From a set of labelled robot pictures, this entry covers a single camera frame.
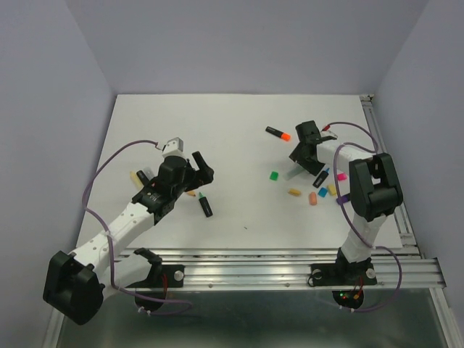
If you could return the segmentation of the pastel orange grey highlighter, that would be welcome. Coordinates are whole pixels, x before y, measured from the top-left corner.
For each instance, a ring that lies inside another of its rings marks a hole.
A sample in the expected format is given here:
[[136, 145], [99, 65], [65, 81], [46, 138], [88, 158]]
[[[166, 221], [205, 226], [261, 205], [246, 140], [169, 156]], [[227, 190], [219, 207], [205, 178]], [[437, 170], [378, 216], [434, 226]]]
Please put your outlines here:
[[144, 168], [144, 174], [149, 180], [153, 179], [153, 177], [155, 176], [153, 170], [150, 167]]

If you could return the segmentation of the pastel green highlighter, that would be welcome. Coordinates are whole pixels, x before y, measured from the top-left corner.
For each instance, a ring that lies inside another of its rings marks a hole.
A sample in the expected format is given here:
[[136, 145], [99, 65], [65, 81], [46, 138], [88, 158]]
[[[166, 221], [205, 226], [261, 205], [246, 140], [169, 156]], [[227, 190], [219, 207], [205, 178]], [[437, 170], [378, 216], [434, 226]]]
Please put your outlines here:
[[286, 180], [286, 181], [289, 181], [291, 180], [292, 178], [296, 177], [297, 175], [303, 173], [305, 171], [304, 168], [302, 168], [301, 166], [296, 166], [294, 167], [293, 169], [291, 169], [290, 171], [288, 171], [287, 173], [285, 173], [283, 175], [283, 178]]

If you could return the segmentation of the orange cap black highlighter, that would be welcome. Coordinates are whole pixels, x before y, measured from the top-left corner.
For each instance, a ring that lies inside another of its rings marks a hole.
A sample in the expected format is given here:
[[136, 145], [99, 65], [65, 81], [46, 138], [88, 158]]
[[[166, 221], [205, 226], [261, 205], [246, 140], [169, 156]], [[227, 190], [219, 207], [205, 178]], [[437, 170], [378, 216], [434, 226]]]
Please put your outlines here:
[[287, 134], [287, 133], [284, 133], [283, 131], [281, 130], [277, 130], [275, 128], [272, 128], [270, 126], [268, 126], [265, 131], [277, 138], [280, 138], [284, 141], [290, 141], [291, 140], [291, 135], [290, 134]]

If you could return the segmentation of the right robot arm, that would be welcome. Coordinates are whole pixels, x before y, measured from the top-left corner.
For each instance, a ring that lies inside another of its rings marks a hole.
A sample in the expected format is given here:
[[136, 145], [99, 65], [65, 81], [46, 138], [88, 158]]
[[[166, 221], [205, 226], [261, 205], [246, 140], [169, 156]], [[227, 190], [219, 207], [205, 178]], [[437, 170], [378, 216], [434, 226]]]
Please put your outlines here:
[[403, 193], [392, 157], [379, 153], [376, 142], [372, 149], [341, 142], [329, 128], [319, 130], [313, 120], [297, 125], [299, 142], [289, 158], [312, 175], [325, 165], [332, 166], [333, 174], [342, 171], [348, 175], [354, 215], [349, 218], [341, 207], [350, 230], [329, 268], [338, 281], [349, 283], [370, 268], [374, 241], [386, 218], [403, 203]]

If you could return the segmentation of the pastel yellow highlighter cap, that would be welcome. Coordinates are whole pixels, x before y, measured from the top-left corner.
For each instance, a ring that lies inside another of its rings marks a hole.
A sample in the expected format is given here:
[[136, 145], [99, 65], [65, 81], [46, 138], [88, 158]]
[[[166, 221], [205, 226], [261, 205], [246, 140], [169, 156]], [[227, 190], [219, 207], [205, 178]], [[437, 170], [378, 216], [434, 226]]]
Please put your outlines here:
[[336, 187], [335, 185], [327, 185], [328, 192], [331, 196], [336, 196]]

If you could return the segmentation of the pastel orange highlighter cap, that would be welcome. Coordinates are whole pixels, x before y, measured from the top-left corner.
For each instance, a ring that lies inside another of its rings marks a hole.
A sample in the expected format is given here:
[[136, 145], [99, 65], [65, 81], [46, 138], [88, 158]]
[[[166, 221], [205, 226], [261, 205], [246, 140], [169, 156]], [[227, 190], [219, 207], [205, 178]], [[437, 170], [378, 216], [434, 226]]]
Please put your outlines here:
[[318, 204], [318, 198], [317, 198], [317, 194], [315, 192], [311, 192], [309, 194], [309, 203], [312, 206], [315, 206], [315, 205]]

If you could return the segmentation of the green cap black highlighter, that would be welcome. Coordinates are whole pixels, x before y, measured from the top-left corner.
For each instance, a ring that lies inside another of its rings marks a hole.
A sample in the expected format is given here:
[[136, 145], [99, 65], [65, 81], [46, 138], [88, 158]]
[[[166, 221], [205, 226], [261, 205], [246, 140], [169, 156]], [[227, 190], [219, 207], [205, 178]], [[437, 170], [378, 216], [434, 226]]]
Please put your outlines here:
[[199, 203], [202, 208], [202, 211], [206, 218], [210, 218], [213, 216], [212, 208], [210, 203], [207, 200], [207, 197], [202, 193], [199, 192]]

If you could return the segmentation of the blue highlighter cap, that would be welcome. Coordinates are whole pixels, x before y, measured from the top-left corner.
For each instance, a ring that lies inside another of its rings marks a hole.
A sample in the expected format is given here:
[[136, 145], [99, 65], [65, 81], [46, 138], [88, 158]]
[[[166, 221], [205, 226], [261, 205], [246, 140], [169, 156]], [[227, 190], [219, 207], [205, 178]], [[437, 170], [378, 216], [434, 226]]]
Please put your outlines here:
[[318, 195], [321, 197], [325, 197], [328, 193], [328, 190], [326, 188], [321, 188], [318, 192]]

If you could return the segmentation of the blue black highlighter body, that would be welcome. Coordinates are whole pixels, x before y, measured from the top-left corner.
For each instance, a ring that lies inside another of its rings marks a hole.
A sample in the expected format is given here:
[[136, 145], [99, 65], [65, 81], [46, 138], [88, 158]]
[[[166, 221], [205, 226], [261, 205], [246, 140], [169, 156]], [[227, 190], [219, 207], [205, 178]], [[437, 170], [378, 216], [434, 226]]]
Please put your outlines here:
[[313, 182], [313, 186], [315, 188], [320, 188], [323, 184], [323, 182], [327, 179], [329, 175], [330, 169], [327, 167], [325, 170], [322, 170], [318, 176], [316, 177], [315, 181]]

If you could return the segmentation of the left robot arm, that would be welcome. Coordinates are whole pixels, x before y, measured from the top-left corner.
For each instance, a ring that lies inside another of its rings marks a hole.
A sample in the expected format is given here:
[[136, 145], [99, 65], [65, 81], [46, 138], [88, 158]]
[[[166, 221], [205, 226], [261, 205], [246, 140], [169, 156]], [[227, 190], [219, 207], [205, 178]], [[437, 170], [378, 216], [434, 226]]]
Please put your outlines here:
[[180, 196], [213, 181], [214, 170], [200, 152], [192, 154], [196, 167], [182, 156], [165, 156], [158, 174], [144, 184], [126, 208], [102, 230], [70, 253], [57, 252], [49, 261], [43, 300], [69, 319], [83, 325], [102, 304], [127, 286], [141, 281], [155, 285], [161, 278], [161, 259], [148, 249], [137, 249], [116, 263], [125, 248], [158, 224]]

